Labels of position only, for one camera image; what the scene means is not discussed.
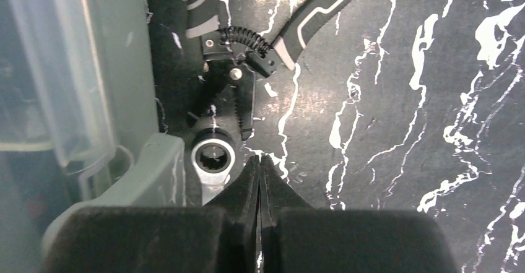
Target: coil spring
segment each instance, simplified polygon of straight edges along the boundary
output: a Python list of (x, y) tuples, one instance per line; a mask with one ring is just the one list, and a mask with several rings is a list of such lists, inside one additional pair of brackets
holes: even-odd
[(272, 48), (261, 35), (244, 27), (221, 28), (219, 32), (223, 43), (239, 43), (261, 55), (265, 55)]

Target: translucent plastic container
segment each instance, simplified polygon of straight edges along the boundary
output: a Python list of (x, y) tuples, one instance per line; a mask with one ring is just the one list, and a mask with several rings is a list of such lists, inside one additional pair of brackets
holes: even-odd
[(111, 185), (116, 151), (88, 0), (0, 0), (0, 272), (36, 272), (60, 213)]

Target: black handle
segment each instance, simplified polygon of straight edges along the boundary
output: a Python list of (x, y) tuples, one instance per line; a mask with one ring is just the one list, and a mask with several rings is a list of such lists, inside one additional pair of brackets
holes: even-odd
[(218, 0), (188, 0), (187, 38), (195, 38), (219, 29)]
[(284, 64), (293, 70), (313, 35), (351, 0), (307, 0), (288, 21), (273, 47)]

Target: marble countertop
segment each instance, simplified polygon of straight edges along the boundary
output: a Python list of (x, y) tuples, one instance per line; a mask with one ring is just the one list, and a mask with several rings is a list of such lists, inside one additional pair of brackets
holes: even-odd
[[(222, 22), (272, 40), (303, 1), (221, 0)], [(184, 4), (147, 1), (161, 129), (187, 137), (202, 62), (183, 38)], [(428, 214), (463, 272), (525, 271), (524, 7), (352, 1), (295, 72), (258, 82), (241, 153), (271, 155), (315, 207)], [(228, 96), (215, 119), (226, 128)]]

